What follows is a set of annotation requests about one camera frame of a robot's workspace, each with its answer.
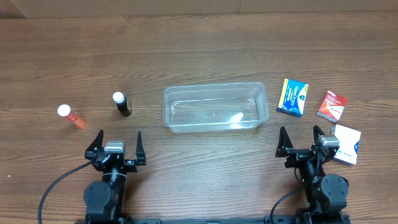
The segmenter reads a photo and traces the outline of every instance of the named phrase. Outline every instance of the small carton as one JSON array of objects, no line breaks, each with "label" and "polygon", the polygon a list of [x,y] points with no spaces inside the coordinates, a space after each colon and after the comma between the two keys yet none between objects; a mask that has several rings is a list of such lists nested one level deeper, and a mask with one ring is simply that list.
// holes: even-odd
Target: small carton
[{"label": "small carton", "polygon": [[308,84],[285,78],[277,111],[302,116]]},{"label": "small carton", "polygon": [[335,160],[355,165],[361,132],[336,124],[336,126],[332,127],[330,134],[334,134],[340,142],[340,148],[336,152]]},{"label": "small carton", "polygon": [[328,90],[319,106],[317,115],[324,117],[329,121],[337,122],[340,119],[346,104],[347,98]]}]

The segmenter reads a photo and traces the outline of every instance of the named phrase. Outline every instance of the red and white box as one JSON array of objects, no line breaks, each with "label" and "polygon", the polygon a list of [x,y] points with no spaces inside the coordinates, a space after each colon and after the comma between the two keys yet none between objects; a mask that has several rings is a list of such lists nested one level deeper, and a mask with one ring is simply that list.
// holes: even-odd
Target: red and white box
[{"label": "red and white box", "polygon": [[347,98],[328,90],[319,106],[317,115],[322,116],[329,121],[337,122],[340,119],[346,104]]}]

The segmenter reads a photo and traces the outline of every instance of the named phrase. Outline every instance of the wood grain surface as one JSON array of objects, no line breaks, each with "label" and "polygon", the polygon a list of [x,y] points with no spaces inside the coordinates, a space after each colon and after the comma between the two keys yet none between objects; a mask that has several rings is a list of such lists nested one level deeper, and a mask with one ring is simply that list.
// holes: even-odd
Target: wood grain surface
[{"label": "wood grain surface", "polygon": [[[398,222],[398,13],[0,20],[0,223],[37,223],[45,189],[85,163],[100,129],[125,140],[142,132],[147,166],[129,174],[125,212],[134,218],[263,217],[299,185],[275,158],[279,128],[309,147],[327,89],[348,98],[339,124],[362,132],[358,164],[325,164],[350,182],[353,223]],[[301,118],[276,112],[284,78],[309,83]],[[174,134],[164,126],[167,86],[263,82],[269,121],[257,129]],[[112,101],[123,91],[129,118]],[[80,130],[57,115],[69,104]],[[68,176],[45,201],[44,223],[85,215],[83,191],[101,174]],[[304,194],[276,213],[305,206]]]}]

